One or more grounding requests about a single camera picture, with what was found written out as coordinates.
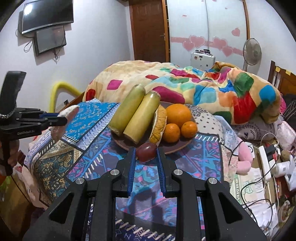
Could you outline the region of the person's left hand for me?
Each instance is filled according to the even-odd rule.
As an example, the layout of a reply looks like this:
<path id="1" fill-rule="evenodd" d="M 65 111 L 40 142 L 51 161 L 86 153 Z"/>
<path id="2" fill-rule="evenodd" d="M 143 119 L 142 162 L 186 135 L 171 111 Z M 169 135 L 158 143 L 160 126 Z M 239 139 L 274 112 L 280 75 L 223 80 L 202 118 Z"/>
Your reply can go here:
<path id="1" fill-rule="evenodd" d="M 19 149 L 20 141 L 15 140 L 10 142 L 10 157 L 8 159 L 8 164 L 13 168 L 20 157 L 22 156 L 22 151 Z"/>

